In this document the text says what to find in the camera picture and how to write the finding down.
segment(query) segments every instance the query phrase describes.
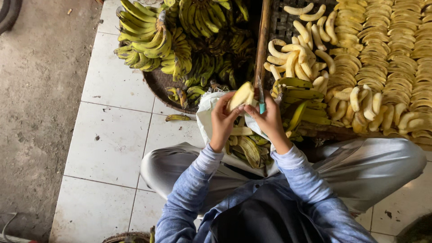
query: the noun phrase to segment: teal knife handle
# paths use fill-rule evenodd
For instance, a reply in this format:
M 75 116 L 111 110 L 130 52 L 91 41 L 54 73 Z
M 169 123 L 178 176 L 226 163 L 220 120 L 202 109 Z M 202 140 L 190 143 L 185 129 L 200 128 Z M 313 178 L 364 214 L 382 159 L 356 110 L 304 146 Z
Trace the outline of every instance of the teal knife handle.
M 260 103 L 260 114 L 263 114 L 266 111 L 266 103 Z

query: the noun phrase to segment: light blue long-sleeve shirt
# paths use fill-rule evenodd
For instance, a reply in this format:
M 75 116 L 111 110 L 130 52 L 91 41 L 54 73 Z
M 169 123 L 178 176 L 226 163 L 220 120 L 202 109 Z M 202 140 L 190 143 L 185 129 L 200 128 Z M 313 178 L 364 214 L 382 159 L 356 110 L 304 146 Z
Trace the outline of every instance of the light blue long-sleeve shirt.
M 157 223 L 156 242 L 210 243 L 209 228 L 213 219 L 249 198 L 259 186 L 266 183 L 272 184 L 282 198 L 299 201 L 302 210 L 311 218 L 326 242 L 376 242 L 353 219 L 348 208 L 309 165 L 306 156 L 296 146 L 284 155 L 272 151 L 270 156 L 282 174 L 263 180 L 250 180 L 238 187 L 204 215 L 197 232 L 194 220 L 208 193 L 211 176 L 223 158 L 223 153 L 215 153 L 207 145 L 178 178 L 168 195 Z

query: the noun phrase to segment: person's left hand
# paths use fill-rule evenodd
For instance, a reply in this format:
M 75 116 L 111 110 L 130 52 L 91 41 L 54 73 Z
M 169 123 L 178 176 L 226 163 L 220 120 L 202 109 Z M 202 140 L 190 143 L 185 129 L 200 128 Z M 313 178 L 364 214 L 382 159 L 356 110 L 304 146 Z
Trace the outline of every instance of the person's left hand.
M 222 148 L 231 134 L 235 119 L 244 109 L 244 106 L 240 106 L 234 109 L 229 115 L 225 113 L 226 105 L 234 93 L 229 92 L 220 97 L 212 111 L 213 135 L 210 140 L 210 147 L 216 153 L 222 152 Z

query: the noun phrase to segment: hand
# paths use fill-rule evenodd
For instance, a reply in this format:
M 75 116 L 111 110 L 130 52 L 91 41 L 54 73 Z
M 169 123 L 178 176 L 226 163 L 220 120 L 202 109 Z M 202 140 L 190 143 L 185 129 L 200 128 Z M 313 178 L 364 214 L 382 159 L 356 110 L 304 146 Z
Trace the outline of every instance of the hand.
M 274 102 L 268 91 L 264 92 L 264 101 L 267 108 L 263 114 L 260 114 L 259 108 L 253 106 L 245 106 L 245 111 L 255 119 L 261 131 L 268 136 L 276 148 L 276 152 L 285 154 L 292 148 L 292 143 L 283 130 L 279 106 Z
M 234 126 L 234 121 L 243 111 L 244 106 L 237 107 L 229 115 L 225 113 L 226 104 L 235 92 L 229 92 L 220 97 L 216 107 L 212 111 L 212 128 L 213 134 L 210 140 L 210 147 L 216 153 L 222 152 L 222 148 L 228 140 Z

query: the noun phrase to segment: concrete floor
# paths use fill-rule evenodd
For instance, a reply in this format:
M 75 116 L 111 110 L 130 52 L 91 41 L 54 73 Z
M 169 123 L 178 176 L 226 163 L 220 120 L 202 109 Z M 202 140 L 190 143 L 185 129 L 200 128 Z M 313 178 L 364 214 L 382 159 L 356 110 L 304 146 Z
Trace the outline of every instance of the concrete floor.
M 9 235 L 48 241 L 101 9 L 26 0 L 0 36 L 0 213 L 20 213 Z

